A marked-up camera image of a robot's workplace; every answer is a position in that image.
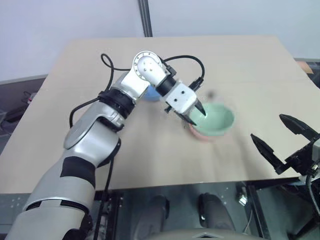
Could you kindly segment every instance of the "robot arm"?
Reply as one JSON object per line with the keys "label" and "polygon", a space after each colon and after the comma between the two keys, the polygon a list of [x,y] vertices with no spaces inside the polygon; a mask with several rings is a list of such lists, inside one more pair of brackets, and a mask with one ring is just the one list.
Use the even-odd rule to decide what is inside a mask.
{"label": "robot arm", "polygon": [[176,81],[174,74],[153,52],[138,53],[131,70],[101,92],[99,101],[70,129],[62,157],[43,175],[6,239],[85,239],[93,226],[90,211],[96,168],[108,164],[119,151],[117,132],[147,87],[154,86],[161,100],[189,123],[193,123],[188,114],[194,107],[205,114],[195,92]]}

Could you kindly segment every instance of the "table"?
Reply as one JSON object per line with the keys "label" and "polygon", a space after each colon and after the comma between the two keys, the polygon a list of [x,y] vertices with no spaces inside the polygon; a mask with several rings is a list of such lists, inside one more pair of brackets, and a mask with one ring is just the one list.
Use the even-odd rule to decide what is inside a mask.
{"label": "table", "polygon": [[[109,80],[110,69],[102,64],[100,54],[107,53],[117,68],[127,68],[142,50],[163,58],[181,54],[200,58],[206,74],[199,99],[205,102],[213,91],[233,110],[236,120],[226,135],[203,142],[192,137],[173,112],[164,112],[165,103],[141,101],[119,132],[122,146],[111,189],[298,176],[291,169],[277,175],[250,138],[251,133],[261,137],[283,160],[308,141],[291,133],[279,114],[320,130],[320,91],[276,37],[85,39],[65,48],[2,152],[0,193],[32,192],[60,158],[70,110],[96,97]],[[170,64],[187,84],[200,75],[191,60]],[[116,72],[115,79],[121,74]],[[104,188],[108,168],[96,171],[97,190]]]}

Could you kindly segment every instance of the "green bowl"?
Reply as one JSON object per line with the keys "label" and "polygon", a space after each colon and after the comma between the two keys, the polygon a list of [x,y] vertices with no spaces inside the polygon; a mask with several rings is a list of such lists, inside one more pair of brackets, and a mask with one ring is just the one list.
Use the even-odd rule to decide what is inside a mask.
{"label": "green bowl", "polygon": [[221,103],[204,103],[206,112],[204,116],[198,109],[194,108],[189,117],[196,123],[192,127],[203,136],[222,136],[231,128],[235,121],[233,112]]}

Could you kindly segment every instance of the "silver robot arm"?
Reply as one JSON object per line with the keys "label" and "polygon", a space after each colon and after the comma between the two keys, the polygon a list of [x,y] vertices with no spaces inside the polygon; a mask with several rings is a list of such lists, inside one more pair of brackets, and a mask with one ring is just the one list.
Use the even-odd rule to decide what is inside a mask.
{"label": "silver robot arm", "polygon": [[93,226],[96,168],[108,164],[119,151],[117,132],[149,85],[182,119],[192,123],[188,113],[193,107],[205,114],[195,92],[176,81],[170,70],[153,52],[135,56],[131,70],[101,92],[99,101],[70,129],[62,157],[33,190],[7,240],[85,239]]}

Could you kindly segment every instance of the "tabletop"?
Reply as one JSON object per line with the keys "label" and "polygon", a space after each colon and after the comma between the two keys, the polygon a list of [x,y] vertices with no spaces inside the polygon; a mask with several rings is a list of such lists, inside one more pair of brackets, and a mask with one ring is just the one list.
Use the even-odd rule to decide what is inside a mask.
{"label": "tabletop", "polygon": [[[71,42],[44,81],[0,156],[0,193],[30,193],[60,158],[75,106],[95,98],[110,69],[130,68],[142,50],[162,58],[194,55],[205,65],[199,99],[223,102],[235,114],[233,127],[205,142],[194,138],[163,102],[140,101],[119,132],[111,189],[297,177],[277,175],[259,154],[250,134],[265,140],[284,160],[308,141],[291,133],[279,114],[292,115],[320,131],[320,90],[271,35],[84,39]],[[190,59],[170,62],[187,85],[200,76]],[[116,72],[115,79],[122,73]],[[78,119],[84,109],[75,115]],[[104,188],[109,166],[96,171]]]}

